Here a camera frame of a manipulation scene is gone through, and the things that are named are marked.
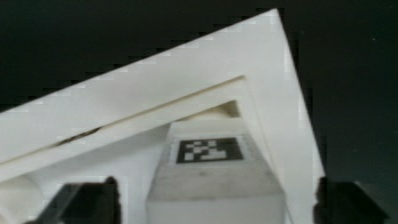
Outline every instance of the white triangular structure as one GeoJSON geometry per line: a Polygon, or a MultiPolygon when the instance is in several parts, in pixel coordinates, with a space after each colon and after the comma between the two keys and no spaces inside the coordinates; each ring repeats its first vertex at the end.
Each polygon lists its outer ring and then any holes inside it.
{"type": "Polygon", "coordinates": [[[275,10],[0,114],[0,180],[231,101],[277,173],[291,222],[312,223],[323,169],[275,10]]]}

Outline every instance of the white frame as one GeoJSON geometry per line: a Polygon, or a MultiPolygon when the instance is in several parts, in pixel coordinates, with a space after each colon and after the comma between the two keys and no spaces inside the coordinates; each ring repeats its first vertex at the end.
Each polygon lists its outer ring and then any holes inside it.
{"type": "Polygon", "coordinates": [[[0,114],[0,181],[229,101],[266,149],[291,222],[312,223],[323,169],[275,10],[0,114]]]}

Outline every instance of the black background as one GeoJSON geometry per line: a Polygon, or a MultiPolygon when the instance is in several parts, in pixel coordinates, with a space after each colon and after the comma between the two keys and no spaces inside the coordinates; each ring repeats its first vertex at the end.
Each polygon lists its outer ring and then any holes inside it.
{"type": "Polygon", "coordinates": [[[0,111],[279,8],[328,177],[398,202],[398,2],[0,1],[0,111]]]}

